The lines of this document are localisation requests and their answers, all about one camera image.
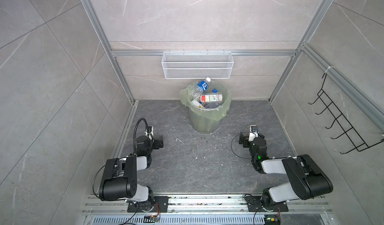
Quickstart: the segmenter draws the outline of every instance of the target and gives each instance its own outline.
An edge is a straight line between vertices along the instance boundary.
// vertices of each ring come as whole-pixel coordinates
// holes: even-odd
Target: black wire rack
[[[375,144],[369,146],[369,145],[364,141],[364,139],[360,136],[360,134],[356,131],[356,129],[352,126],[352,124],[348,121],[348,119],[344,116],[344,114],[340,111],[340,109],[336,106],[336,104],[332,101],[332,99],[328,96],[328,94],[323,90],[324,82],[325,82],[325,79],[327,78],[327,74],[324,73],[323,76],[322,76],[321,78],[324,78],[324,80],[323,80],[323,84],[322,84],[322,86],[321,86],[320,91],[317,93],[317,98],[316,98],[316,100],[315,100],[313,103],[309,103],[309,104],[312,105],[312,104],[314,104],[317,100],[320,99],[320,100],[323,102],[323,104],[325,105],[325,108],[324,108],[324,110],[322,110],[322,112],[320,112],[320,113],[317,113],[317,112],[316,112],[316,115],[320,115],[320,114],[322,114],[325,110],[328,110],[328,111],[332,114],[332,116],[333,116],[333,118],[334,118],[334,120],[333,120],[331,126],[330,126],[330,127],[325,127],[325,128],[326,128],[326,129],[330,129],[330,128],[334,125],[334,123],[337,122],[337,123],[339,124],[339,126],[341,127],[341,129],[343,130],[343,133],[342,133],[342,134],[340,134],[339,136],[337,136],[337,137],[335,137],[335,138],[331,137],[331,139],[338,139],[339,137],[341,137],[342,135],[345,134],[345,135],[348,137],[348,139],[351,141],[351,143],[353,144],[354,148],[352,148],[351,150],[349,150],[349,151],[347,151],[347,152],[340,152],[340,153],[341,153],[341,154],[347,154],[348,152],[351,152],[351,151],[353,151],[353,150],[357,150],[358,152],[361,152],[361,151],[364,151],[364,150],[366,150],[366,149],[368,149],[368,148],[371,148],[371,147],[373,147],[373,146],[376,146],[377,144],[380,144],[380,143],[384,142],[384,139],[382,139],[381,141],[379,141],[379,142],[377,142],[377,143],[375,143]],[[327,105],[327,104],[324,102],[324,100],[321,98],[322,95],[326,96],[326,97],[330,100],[330,103],[329,103],[328,105]],[[332,105],[332,104],[333,104],[333,105],[336,107],[336,109],[340,112],[340,115],[336,116],[336,115],[329,109],[329,106]],[[343,119],[343,118],[348,122],[348,124],[350,125],[350,128],[346,129],[346,128],[344,128],[344,127],[341,125],[341,122],[340,122],[338,119]],[[351,131],[351,132],[356,132],[356,134],[357,134],[357,135],[360,137],[360,139],[362,140],[362,144],[360,144],[360,145],[357,146],[357,145],[352,141],[350,135],[348,135],[348,132],[349,132],[349,131]]]

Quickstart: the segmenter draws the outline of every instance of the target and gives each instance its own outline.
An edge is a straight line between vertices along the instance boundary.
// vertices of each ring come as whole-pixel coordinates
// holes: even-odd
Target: white cable tie
[[[331,68],[332,66],[329,66],[324,73],[327,73],[327,71]]]

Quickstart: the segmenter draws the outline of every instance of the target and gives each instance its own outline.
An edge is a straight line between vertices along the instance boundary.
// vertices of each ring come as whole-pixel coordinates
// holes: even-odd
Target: blue bottle label
[[[203,80],[198,83],[198,86],[203,90],[203,92],[205,92],[205,90],[208,88],[208,84]]]

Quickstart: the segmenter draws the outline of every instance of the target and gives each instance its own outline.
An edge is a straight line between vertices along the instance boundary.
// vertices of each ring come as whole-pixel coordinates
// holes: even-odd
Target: gray tile wall
[[[310,44],[384,110],[384,0],[335,0]]]
[[[340,224],[381,224],[384,199],[384,144],[379,144],[362,152],[353,148],[346,135],[336,140],[342,133],[341,127],[334,124],[332,115],[318,100],[323,71],[306,55],[302,55],[285,82],[284,87],[273,103],[281,124],[298,154],[309,154],[329,176],[334,191],[326,195]],[[382,132],[357,107],[352,100],[329,78],[324,90],[348,118],[367,144],[372,145],[382,139]],[[348,135],[356,143],[361,142],[354,132]]]
[[[383,6],[384,0],[335,0],[310,40],[310,44],[372,102],[384,110]],[[311,92],[310,87],[302,85],[310,82],[308,75],[312,76],[313,83],[313,71],[299,72],[300,68],[295,69],[297,72],[291,73],[286,85],[301,105],[302,98],[308,97],[308,93]],[[368,144],[374,144],[382,139],[382,132],[338,87],[329,87],[329,93],[333,95],[334,101],[357,127],[360,135]],[[304,103],[302,108],[315,126],[317,133],[371,222],[382,224],[384,217],[382,210],[384,198],[383,144],[363,152],[341,155],[338,152],[348,150],[348,146],[350,146],[346,137],[331,141],[329,137],[335,136],[338,130],[331,134],[333,131],[327,131],[320,125],[325,122],[323,117],[316,118],[315,116],[313,119],[310,108]]]
[[[280,78],[289,56],[234,56],[229,79],[216,79],[235,100],[266,100]],[[179,92],[196,79],[165,79],[161,56],[118,57],[136,99],[179,99]]]
[[[112,49],[295,49],[321,0],[91,0]],[[160,57],[119,57],[136,99],[178,99]],[[288,57],[236,57],[234,99],[267,99]]]
[[[79,0],[0,0],[0,87],[0,223],[74,224],[130,107]]]
[[[92,0],[114,49],[295,49],[321,0]]]

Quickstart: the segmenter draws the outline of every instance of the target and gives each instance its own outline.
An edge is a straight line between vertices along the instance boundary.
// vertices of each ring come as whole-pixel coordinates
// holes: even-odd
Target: trash can
[[[231,105],[232,95],[226,87],[218,82],[211,81],[206,92],[212,92],[213,89],[221,92],[223,94],[223,103],[217,108],[209,110],[195,107],[192,104],[193,98],[190,95],[190,91],[192,91],[199,82],[200,80],[181,90],[180,101],[189,108],[189,121],[192,127],[198,132],[210,133],[218,128],[220,120],[227,115],[227,111]]]

